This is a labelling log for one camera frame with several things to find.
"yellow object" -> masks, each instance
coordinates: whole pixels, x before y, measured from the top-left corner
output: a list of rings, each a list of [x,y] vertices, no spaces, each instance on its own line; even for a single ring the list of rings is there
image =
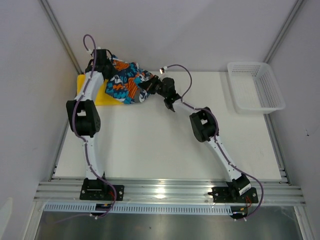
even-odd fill
[[[79,94],[82,85],[86,80],[86,75],[80,74],[76,79],[76,94]],[[123,102],[115,100],[112,96],[105,93],[106,85],[108,80],[105,80],[103,85],[100,87],[96,99],[94,101],[96,106],[106,106],[106,105],[123,105]]]

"white wall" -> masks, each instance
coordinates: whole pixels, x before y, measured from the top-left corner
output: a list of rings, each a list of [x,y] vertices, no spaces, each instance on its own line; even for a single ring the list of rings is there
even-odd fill
[[[320,1],[309,0],[271,66],[286,108],[272,114],[290,180],[320,226]]]
[[[263,61],[296,0],[50,0],[80,66],[82,37],[148,70],[225,71]]]
[[[0,207],[4,240],[21,239],[39,181],[53,164],[76,72],[36,0],[0,3]]]

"colorful cloth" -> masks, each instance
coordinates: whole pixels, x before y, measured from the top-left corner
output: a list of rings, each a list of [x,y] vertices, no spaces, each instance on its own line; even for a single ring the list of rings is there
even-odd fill
[[[105,93],[124,104],[142,103],[149,94],[138,84],[148,81],[153,75],[141,69],[136,62],[128,63],[115,55],[112,58],[111,62],[118,73],[106,83]]]

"white plastic basket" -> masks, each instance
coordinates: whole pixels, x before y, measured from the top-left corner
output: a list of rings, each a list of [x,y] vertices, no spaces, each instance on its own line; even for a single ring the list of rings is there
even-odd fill
[[[230,93],[239,114],[269,114],[286,107],[276,77],[267,63],[230,62]]]

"black mounting plate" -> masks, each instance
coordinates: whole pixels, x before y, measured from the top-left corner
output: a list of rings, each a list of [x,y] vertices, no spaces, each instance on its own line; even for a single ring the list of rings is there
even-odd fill
[[[253,204],[259,202],[257,190],[255,187],[251,187],[241,196],[233,198],[229,192],[229,187],[227,186],[215,186],[212,188],[212,192],[208,192],[209,195],[213,196],[214,203],[235,203],[235,204],[245,204],[246,196],[251,200]]]
[[[116,190],[116,200],[123,201],[125,186],[113,185]],[[104,184],[101,180],[89,180],[84,179],[80,192],[80,200],[94,200],[94,201],[112,201],[113,196],[110,193],[114,193],[113,189]]]

